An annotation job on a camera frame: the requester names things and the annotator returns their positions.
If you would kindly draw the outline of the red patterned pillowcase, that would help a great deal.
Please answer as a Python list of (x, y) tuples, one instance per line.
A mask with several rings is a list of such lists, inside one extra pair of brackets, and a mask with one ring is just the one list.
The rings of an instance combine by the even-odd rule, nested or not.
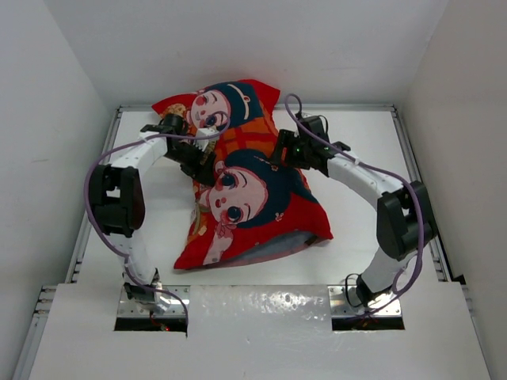
[(189, 134), (222, 131), (214, 146), (214, 184), (193, 183), (195, 207), (177, 271), (256, 264), (333, 239), (328, 216), (300, 169), (273, 164), (280, 91), (239, 79), (167, 97), (153, 104), (182, 116)]

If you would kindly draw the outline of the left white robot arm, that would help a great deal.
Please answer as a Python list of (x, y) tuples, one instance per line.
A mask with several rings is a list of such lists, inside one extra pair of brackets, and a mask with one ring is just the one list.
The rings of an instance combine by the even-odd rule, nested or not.
[(88, 219), (119, 258), (128, 299), (146, 308), (161, 309), (178, 296), (164, 290), (140, 233), (146, 216), (142, 179), (158, 160), (168, 158), (191, 179), (212, 186), (219, 136), (213, 127), (192, 133), (182, 116), (169, 114), (157, 124), (145, 125), (134, 142), (103, 153), (86, 174)]

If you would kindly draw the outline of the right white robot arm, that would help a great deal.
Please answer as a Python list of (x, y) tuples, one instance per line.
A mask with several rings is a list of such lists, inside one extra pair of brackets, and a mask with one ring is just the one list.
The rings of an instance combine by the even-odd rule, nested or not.
[(272, 162), (315, 169), (347, 186), (376, 212), (379, 248), (354, 287), (360, 306), (369, 308), (381, 294), (405, 294), (421, 274), (424, 247), (437, 234), (427, 188), (361, 161), (342, 142), (331, 142), (321, 116), (297, 112), (291, 118), (297, 129), (280, 130)]

